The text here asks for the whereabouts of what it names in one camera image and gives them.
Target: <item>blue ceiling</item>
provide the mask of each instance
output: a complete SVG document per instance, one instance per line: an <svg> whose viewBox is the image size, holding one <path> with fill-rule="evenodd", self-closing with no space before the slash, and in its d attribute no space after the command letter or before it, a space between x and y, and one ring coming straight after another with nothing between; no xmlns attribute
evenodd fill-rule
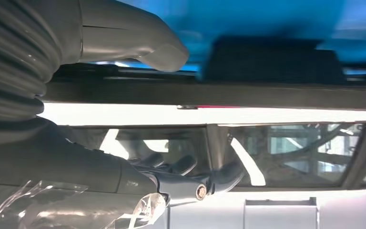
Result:
<svg viewBox="0 0 366 229"><path fill-rule="evenodd" d="M320 39L345 64L366 64L366 0L120 0L162 18L201 62L221 35Z"/></svg>

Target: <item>metal bar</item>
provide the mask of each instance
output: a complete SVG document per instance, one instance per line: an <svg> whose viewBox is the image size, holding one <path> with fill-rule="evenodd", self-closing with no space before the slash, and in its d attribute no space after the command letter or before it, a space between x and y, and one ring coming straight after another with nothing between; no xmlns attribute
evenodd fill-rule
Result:
<svg viewBox="0 0 366 229"><path fill-rule="evenodd" d="M313 198L309 200L246 200L246 206L316 206Z"/></svg>
<svg viewBox="0 0 366 229"><path fill-rule="evenodd" d="M273 160L277 163L285 163L289 161L305 161L308 159L310 159L310 154L307 152L293 152L273 156ZM346 155L318 153L316 154L315 160L328 162L335 165L347 165L351 162L352 158Z"/></svg>
<svg viewBox="0 0 366 229"><path fill-rule="evenodd" d="M290 137L290 138L306 138L310 134L311 131L314 130L306 130L306 129L271 129L269 132L270 137ZM258 132L255 128L248 128L246 130L249 137L254 137L258 135ZM337 136L350 136L348 133L339 132Z"/></svg>
<svg viewBox="0 0 366 229"><path fill-rule="evenodd" d="M342 184L343 189L356 189L361 186L366 176L366 126L363 130L363 137L357 143L353 164L346 172L346 177Z"/></svg>
<svg viewBox="0 0 366 229"><path fill-rule="evenodd" d="M229 158L232 155L227 154L229 129L218 125L207 125L205 130L211 169L221 169L224 165L232 162L232 158Z"/></svg>
<svg viewBox="0 0 366 229"><path fill-rule="evenodd" d="M236 186L231 192L281 192L281 191L336 191L341 187L244 187Z"/></svg>
<svg viewBox="0 0 366 229"><path fill-rule="evenodd" d="M350 152L350 135L344 137L343 147L345 148L345 152L347 152L347 155L351 155L351 152Z"/></svg>
<svg viewBox="0 0 366 229"><path fill-rule="evenodd" d="M51 82L44 101L366 110L366 87L162 83L139 80Z"/></svg>
<svg viewBox="0 0 366 229"><path fill-rule="evenodd" d="M166 208L166 229L171 229L170 215L171 215L171 207L168 206Z"/></svg>
<svg viewBox="0 0 366 229"><path fill-rule="evenodd" d="M255 136L256 138L256 153L258 154L258 157L270 157L270 126L257 126L256 127L257 134Z"/></svg>
<svg viewBox="0 0 366 229"><path fill-rule="evenodd" d="M321 135L322 138L327 135L327 133L328 133L328 127L329 127L328 124L322 124L322 125L319 126L320 135Z"/></svg>
<svg viewBox="0 0 366 229"><path fill-rule="evenodd" d="M303 157L310 150L315 150L316 148L325 144L326 142L331 141L333 138L337 136L337 133L340 133L341 129L348 129L352 125L353 124L341 124L334 130L332 130L330 133L328 133L325 138L320 138L315 142L310 143L308 146L298 149L296 151L287 152L285 154L272 155L272 157L274 158L274 161L287 161L287 158L294 159Z"/></svg>
<svg viewBox="0 0 366 229"><path fill-rule="evenodd" d="M313 129L308 134L308 145L318 140L319 132L317 129ZM309 173L313 175L318 174L318 147L311 148L309 150Z"/></svg>

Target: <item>gray wall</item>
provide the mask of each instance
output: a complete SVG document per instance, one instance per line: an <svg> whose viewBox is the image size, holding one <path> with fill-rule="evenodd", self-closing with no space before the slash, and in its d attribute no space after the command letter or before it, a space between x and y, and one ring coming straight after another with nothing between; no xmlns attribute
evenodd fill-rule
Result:
<svg viewBox="0 0 366 229"><path fill-rule="evenodd" d="M318 198L317 206L247 206L246 199L251 198L251 194L230 194L172 207L145 228L366 229L366 195Z"/></svg>

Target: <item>plastic wrap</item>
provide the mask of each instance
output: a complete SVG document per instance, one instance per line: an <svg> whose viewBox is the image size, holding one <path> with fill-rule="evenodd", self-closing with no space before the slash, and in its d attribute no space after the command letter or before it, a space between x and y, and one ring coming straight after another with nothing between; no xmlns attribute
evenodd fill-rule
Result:
<svg viewBox="0 0 366 229"><path fill-rule="evenodd" d="M88 187L29 181L0 185L0 229L133 229L163 214L162 195L86 191Z"/></svg>

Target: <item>fluorescent light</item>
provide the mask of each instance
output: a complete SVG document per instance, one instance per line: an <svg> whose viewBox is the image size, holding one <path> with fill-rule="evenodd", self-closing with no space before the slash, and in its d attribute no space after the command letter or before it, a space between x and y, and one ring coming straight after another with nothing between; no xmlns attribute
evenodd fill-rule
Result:
<svg viewBox="0 0 366 229"><path fill-rule="evenodd" d="M219 124L220 126L246 126L271 123L366 121L366 111L276 108L179 110L174 105L132 104L45 103L44 106L44 112L40 116L50 119L58 125Z"/></svg>
<svg viewBox="0 0 366 229"><path fill-rule="evenodd" d="M242 161L246 171L250 176L250 183L253 186L265 186L266 180L264 179L263 173L257 167L253 158L248 154L244 147L239 143L236 138L232 139L232 148L234 148L239 159Z"/></svg>

